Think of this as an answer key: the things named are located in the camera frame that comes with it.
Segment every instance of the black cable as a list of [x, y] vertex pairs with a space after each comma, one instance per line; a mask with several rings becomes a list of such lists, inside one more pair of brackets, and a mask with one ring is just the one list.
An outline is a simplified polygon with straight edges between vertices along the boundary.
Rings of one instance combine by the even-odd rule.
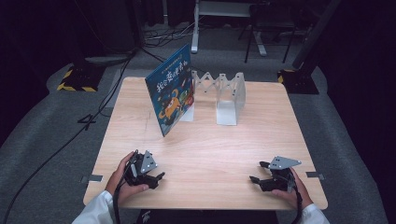
[[[106, 95], [106, 97], [102, 100], [102, 102], [99, 104], [99, 108], [98, 108], [98, 110], [99, 110], [99, 113], [102, 115], [102, 116], [104, 116], [104, 117], [110, 117], [109, 115], [106, 115], [106, 114], [103, 114], [102, 113], [102, 110], [106, 107], [106, 105], [108, 104], [108, 102], [110, 101], [110, 99], [113, 97], [113, 95], [115, 94], [115, 92], [116, 92], [116, 89], [117, 89], [117, 87], [120, 85], [120, 82], [121, 82], [121, 80], [122, 80], [122, 77], [123, 77], [123, 73], [124, 73], [124, 71], [125, 71], [125, 69], [126, 69], [126, 65], [128, 65], [128, 63], [125, 63], [123, 66], [122, 66], [122, 68], [121, 68], [121, 70], [120, 70], [120, 77], [119, 77], [119, 79], [117, 79], [117, 82], [115, 83], [115, 85], [110, 89], [110, 91], [108, 92], [108, 94]], [[103, 103], [104, 103], [104, 101], [106, 100], [108, 98], [108, 102], [106, 103], [106, 105], [103, 105]]]
[[[121, 77], [123, 72], [125, 71], [126, 65], [129, 63], [129, 61], [131, 61], [132, 58], [130, 58], [122, 67], [121, 70]], [[57, 151], [55, 151], [46, 161], [44, 161], [26, 180], [25, 182], [23, 182], [23, 184], [21, 185], [21, 187], [18, 189], [17, 193], [14, 195], [14, 197], [11, 200], [11, 203], [8, 206], [8, 209], [6, 211], [6, 215], [3, 218], [3, 224], [7, 223], [7, 219], [9, 216], [9, 213], [11, 212], [11, 208], [13, 206], [13, 204], [15, 203], [15, 201], [17, 200], [18, 196], [20, 195], [20, 193], [22, 192], [22, 190], [24, 189], [24, 187], [29, 183], [29, 181], [52, 159], [54, 158], [56, 155], [58, 155], [58, 153], [60, 153], [65, 147], [67, 147], [79, 134], [82, 133], [82, 131], [84, 131], [86, 129], [86, 127], [88, 125], [91, 124], [91, 122], [101, 113], [101, 111], [106, 107], [106, 105], [108, 104], [108, 102], [110, 101], [111, 97], [107, 99], [107, 101], [103, 104], [102, 107], [99, 108], [99, 111], [96, 112], [89, 120], [88, 122], [75, 134], [73, 135], [65, 144], [63, 144]]]
[[153, 30], [153, 31], [146, 31], [146, 33], [149, 33], [148, 36], [146, 36], [146, 41], [148, 40], [153, 40], [153, 39], [161, 39], [164, 36], [168, 37], [170, 34], [168, 34], [168, 31], [170, 31], [169, 29], [166, 29], [164, 32], [162, 32], [161, 34], [158, 34], [157, 31]]
[[[182, 39], [184, 37], [186, 37], [187, 35], [192, 35], [192, 33], [189, 34], [183, 34], [185, 31], [189, 31], [191, 29], [193, 29], [194, 22], [190, 25], [188, 25], [185, 28], [179, 28], [176, 29], [174, 31], [172, 31], [172, 33], [167, 34], [168, 31], [170, 31], [169, 29], [165, 30], [161, 35], [152, 35], [151, 37], [146, 38], [146, 44], [145, 47], [147, 48], [157, 48], [157, 47], [163, 47], [165, 45], [167, 45], [168, 43], [170, 43], [173, 40], [179, 40]], [[159, 38], [158, 43], [157, 44], [150, 44], [147, 43], [149, 39], [154, 39], [154, 38]]]
[[[136, 150], [134, 152], [134, 155], [131, 157], [131, 159], [136, 156], [138, 153], [138, 151]], [[116, 218], [116, 223], [120, 224], [120, 213], [119, 213], [119, 194], [120, 194], [120, 189], [122, 187], [122, 185], [125, 184], [124, 181], [124, 177], [126, 172], [131, 168], [132, 163], [131, 163], [131, 159], [129, 159], [129, 162], [127, 163], [124, 173], [122, 174], [122, 177], [120, 179], [119, 184], [117, 185], [116, 189], [114, 190], [114, 195], [113, 195], [113, 210], [114, 210], [114, 216]]]
[[[154, 54], [148, 52], [147, 50], [145, 50], [145, 49], [143, 49], [143, 48], [140, 48], [140, 49], [142, 49], [143, 52], [145, 52], [145, 53], [147, 53], [149, 56], [151, 56], [151, 57], [157, 59], [157, 60], [160, 61], [161, 63], [163, 63], [163, 62], [165, 61], [165, 58], [163, 58], [163, 57], [161, 57], [161, 56], [154, 55]], [[191, 68], [195, 68], [195, 69], [198, 70], [198, 71], [201, 71], [201, 72], [203, 72], [203, 73], [206, 73], [206, 71], [204, 71], [204, 70], [202, 70], [202, 69], [200, 69], [200, 68], [198, 68], [198, 67], [191, 66]]]
[[303, 198], [301, 197], [301, 194], [298, 191], [297, 186], [293, 188], [296, 191], [296, 195], [297, 195], [297, 216], [293, 220], [293, 222], [291, 222], [291, 224], [297, 224], [300, 221], [300, 218], [303, 214]]

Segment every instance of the white sleeve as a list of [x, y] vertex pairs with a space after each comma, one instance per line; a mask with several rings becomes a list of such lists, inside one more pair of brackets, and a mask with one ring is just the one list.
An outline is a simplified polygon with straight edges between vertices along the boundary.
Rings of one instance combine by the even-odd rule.
[[309, 204], [301, 215], [300, 224], [330, 224], [322, 211], [314, 204]]
[[114, 223], [113, 214], [113, 197], [104, 190], [85, 206], [73, 224]]

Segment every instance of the hand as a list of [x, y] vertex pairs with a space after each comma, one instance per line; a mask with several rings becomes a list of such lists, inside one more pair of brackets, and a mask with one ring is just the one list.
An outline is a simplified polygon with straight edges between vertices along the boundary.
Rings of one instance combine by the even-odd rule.
[[[122, 178], [122, 175], [124, 173], [126, 163], [129, 161], [129, 159], [131, 159], [131, 157], [133, 155], [134, 155], [134, 153], [131, 152], [126, 157], [124, 157], [124, 159], [121, 160], [117, 170], [115, 172], [113, 172], [113, 175], [111, 175], [110, 179], [108, 179], [105, 190], [107, 190], [111, 195], [114, 195], [114, 191], [116, 190], [117, 185], [119, 184], [119, 182]], [[120, 188], [119, 204], [123, 203], [131, 195], [143, 192], [148, 188], [149, 188], [149, 186], [145, 185], [145, 184], [138, 185], [138, 186], [129, 186], [128, 184], [123, 184]]]
[[[303, 198], [303, 204], [302, 204], [302, 208], [303, 210], [312, 202], [311, 198], [309, 197], [308, 194], [308, 190], [306, 190], [306, 187], [303, 183], [303, 181], [301, 181], [300, 177], [297, 176], [297, 173], [294, 171], [293, 168], [290, 168], [291, 172], [294, 175], [294, 179], [297, 185], [297, 189], [301, 194], [301, 197]], [[275, 194], [277, 197], [286, 200], [291, 206], [293, 206], [295, 209], [297, 209], [297, 195], [296, 195], [296, 191], [293, 189], [291, 193], [288, 193], [287, 191], [283, 191], [280, 189], [273, 189], [271, 191], [273, 194]]]

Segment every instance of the chair leg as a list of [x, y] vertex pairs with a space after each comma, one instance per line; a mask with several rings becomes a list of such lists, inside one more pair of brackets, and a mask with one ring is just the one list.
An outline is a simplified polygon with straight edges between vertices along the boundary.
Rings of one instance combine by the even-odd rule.
[[285, 56], [283, 57], [282, 63], [284, 63], [284, 62], [286, 61], [286, 58], [288, 57], [290, 45], [291, 45], [291, 42], [292, 42], [292, 40], [293, 40], [293, 38], [294, 38], [294, 33], [295, 33], [295, 32], [296, 32], [296, 27], [294, 26], [294, 27], [293, 27], [293, 32], [291, 33], [291, 36], [290, 36], [290, 38], [289, 38], [288, 48], [286, 49]]
[[245, 56], [245, 63], [248, 62], [248, 52], [250, 50], [250, 44], [251, 44], [251, 37], [253, 36], [253, 26], [250, 27], [250, 34], [248, 35], [248, 42], [247, 42], [247, 54]]

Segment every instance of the book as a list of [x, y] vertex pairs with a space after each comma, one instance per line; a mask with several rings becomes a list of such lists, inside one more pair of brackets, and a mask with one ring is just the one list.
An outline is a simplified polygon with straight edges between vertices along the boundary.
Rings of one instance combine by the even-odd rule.
[[190, 47], [185, 45], [146, 77], [149, 96], [163, 136], [194, 103]]

